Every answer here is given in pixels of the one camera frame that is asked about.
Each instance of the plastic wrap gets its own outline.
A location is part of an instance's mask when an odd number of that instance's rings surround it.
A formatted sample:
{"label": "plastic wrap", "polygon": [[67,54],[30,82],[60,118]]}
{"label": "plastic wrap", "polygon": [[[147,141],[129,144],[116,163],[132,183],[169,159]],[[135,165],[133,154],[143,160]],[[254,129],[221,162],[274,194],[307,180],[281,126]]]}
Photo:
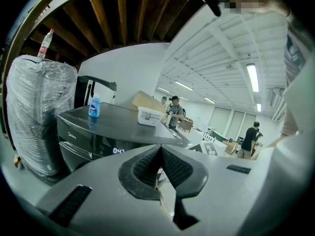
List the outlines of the plastic wrap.
{"label": "plastic wrap", "polygon": [[62,165],[57,115],[74,108],[77,71],[73,66],[23,55],[7,77],[7,113],[22,162],[40,176]]}

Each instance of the khaki pants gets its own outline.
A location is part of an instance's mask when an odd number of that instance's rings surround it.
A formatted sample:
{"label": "khaki pants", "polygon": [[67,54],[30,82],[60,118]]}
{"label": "khaki pants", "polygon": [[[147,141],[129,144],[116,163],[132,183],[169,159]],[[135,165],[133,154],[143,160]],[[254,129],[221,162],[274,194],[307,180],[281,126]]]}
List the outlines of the khaki pants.
{"label": "khaki pants", "polygon": [[237,158],[250,159],[251,158],[251,152],[241,148],[238,151]]}

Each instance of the air conditioner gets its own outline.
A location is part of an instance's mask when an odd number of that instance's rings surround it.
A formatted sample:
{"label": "air conditioner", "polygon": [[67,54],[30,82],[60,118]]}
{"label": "air conditioner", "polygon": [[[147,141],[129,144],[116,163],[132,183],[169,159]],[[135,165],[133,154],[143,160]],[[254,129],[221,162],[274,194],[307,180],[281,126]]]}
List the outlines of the air conditioner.
{"label": "air conditioner", "polygon": [[279,105],[282,99],[283,91],[284,89],[280,88],[274,88],[273,90],[271,90],[270,107],[276,108]]}

